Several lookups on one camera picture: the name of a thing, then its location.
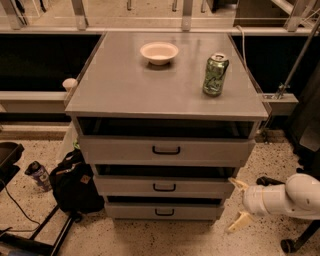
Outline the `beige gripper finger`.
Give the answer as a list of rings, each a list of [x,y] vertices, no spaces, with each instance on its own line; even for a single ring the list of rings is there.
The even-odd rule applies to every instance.
[[[254,221],[253,216],[246,211],[239,211],[236,219],[227,227],[226,232],[231,234],[235,233],[242,228],[248,226]]]
[[[240,191],[244,192],[249,188],[249,185],[236,178],[229,178],[229,181]]]

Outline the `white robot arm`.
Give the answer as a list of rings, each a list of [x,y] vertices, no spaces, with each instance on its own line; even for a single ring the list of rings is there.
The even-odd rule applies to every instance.
[[[229,181],[241,192],[244,210],[227,228],[228,233],[251,224],[256,216],[320,218],[320,182],[310,175],[296,173],[285,182],[263,176],[257,179],[256,185],[248,185],[236,178]]]

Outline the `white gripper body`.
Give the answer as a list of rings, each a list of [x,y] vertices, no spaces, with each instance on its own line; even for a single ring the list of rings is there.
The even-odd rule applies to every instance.
[[[265,203],[266,196],[269,192],[271,192],[271,188],[267,186],[249,186],[243,192],[242,203],[245,209],[253,215],[269,215],[270,212]]]

